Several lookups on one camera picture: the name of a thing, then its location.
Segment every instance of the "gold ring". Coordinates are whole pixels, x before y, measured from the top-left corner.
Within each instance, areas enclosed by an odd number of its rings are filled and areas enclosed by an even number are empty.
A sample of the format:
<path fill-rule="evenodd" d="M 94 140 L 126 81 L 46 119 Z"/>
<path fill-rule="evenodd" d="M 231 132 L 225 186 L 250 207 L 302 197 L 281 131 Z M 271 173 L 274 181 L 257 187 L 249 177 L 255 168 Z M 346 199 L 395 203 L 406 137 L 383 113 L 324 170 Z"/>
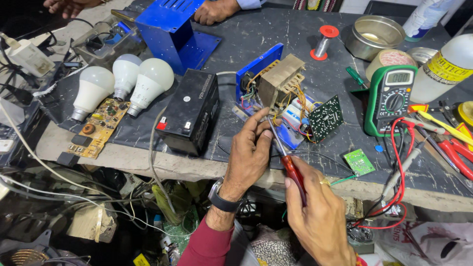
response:
<path fill-rule="evenodd" d="M 322 184 L 326 184 L 326 185 L 328 185 L 328 186 L 332 186 L 332 185 L 330 184 L 330 182 L 329 182 L 327 179 L 324 179 L 324 180 L 320 181 L 320 184 L 321 184 L 321 185 L 322 185 Z"/>

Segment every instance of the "metal bowl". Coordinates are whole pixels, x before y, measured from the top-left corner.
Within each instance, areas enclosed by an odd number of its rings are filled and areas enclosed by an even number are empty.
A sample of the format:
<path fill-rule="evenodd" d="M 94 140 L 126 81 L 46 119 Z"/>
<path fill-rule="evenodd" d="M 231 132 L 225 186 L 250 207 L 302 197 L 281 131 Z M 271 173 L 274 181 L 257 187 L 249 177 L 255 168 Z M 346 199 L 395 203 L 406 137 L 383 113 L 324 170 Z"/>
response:
<path fill-rule="evenodd" d="M 353 56 L 371 61 L 381 50 L 396 48 L 405 37 L 397 22 L 381 16 L 364 16 L 353 24 L 345 47 Z"/>
<path fill-rule="evenodd" d="M 427 61 L 432 58 L 438 51 L 425 47 L 415 47 L 409 49 L 406 53 L 412 56 L 412 58 L 417 62 L 419 66 L 427 63 Z"/>

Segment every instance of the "wristwatch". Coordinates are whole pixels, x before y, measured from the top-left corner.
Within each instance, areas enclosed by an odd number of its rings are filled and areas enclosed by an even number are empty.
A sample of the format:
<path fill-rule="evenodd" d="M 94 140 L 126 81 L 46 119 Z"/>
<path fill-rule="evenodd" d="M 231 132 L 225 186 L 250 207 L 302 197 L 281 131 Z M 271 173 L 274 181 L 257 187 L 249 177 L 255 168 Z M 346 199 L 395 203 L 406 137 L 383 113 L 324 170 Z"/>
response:
<path fill-rule="evenodd" d="M 243 202 L 243 198 L 238 202 L 232 202 L 232 201 L 222 199 L 219 196 L 219 191 L 220 191 L 220 188 L 222 187 L 222 184 L 223 184 L 223 177 L 220 177 L 215 182 L 215 184 L 213 184 L 212 189 L 210 190 L 209 200 L 210 202 L 212 202 L 212 204 L 215 207 L 217 207 L 218 209 L 224 212 L 229 212 L 229 213 L 236 212 L 240 204 Z"/>

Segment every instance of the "led driver board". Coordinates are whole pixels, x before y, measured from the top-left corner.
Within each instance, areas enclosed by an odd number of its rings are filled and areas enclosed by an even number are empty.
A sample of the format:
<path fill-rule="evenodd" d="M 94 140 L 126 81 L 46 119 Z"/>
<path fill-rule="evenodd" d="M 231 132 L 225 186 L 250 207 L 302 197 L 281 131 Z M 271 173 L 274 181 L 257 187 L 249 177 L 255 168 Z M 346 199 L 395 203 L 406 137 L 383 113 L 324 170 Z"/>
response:
<path fill-rule="evenodd" d="M 342 108 L 340 107 L 338 95 L 317 107 L 309 114 L 308 118 L 313 135 L 310 140 L 319 143 L 343 123 Z"/>
<path fill-rule="evenodd" d="M 87 123 L 79 134 L 72 138 L 67 153 L 97 159 L 129 106 L 130 102 L 119 103 L 106 98 L 92 116 L 87 118 Z"/>
<path fill-rule="evenodd" d="M 358 177 L 375 170 L 361 149 L 345 154 L 343 157 L 347 161 L 348 165 L 350 165 L 350 168 L 355 171 L 355 174 Z"/>

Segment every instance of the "green screwdriver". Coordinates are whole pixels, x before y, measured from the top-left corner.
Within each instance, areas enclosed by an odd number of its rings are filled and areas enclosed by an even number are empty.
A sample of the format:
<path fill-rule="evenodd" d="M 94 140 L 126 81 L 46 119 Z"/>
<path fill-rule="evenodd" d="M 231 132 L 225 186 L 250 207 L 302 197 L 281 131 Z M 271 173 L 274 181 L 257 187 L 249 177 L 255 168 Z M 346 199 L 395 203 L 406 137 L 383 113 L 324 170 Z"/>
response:
<path fill-rule="evenodd" d="M 361 85 L 361 86 L 363 86 L 363 88 L 368 89 L 368 87 L 365 85 L 365 81 L 358 75 L 358 72 L 356 72 L 356 70 L 354 70 L 351 67 L 347 67 L 346 70 L 347 70 L 348 74 L 350 74 L 350 76 L 354 80 L 356 80 L 356 82 L 358 82 L 358 85 Z"/>

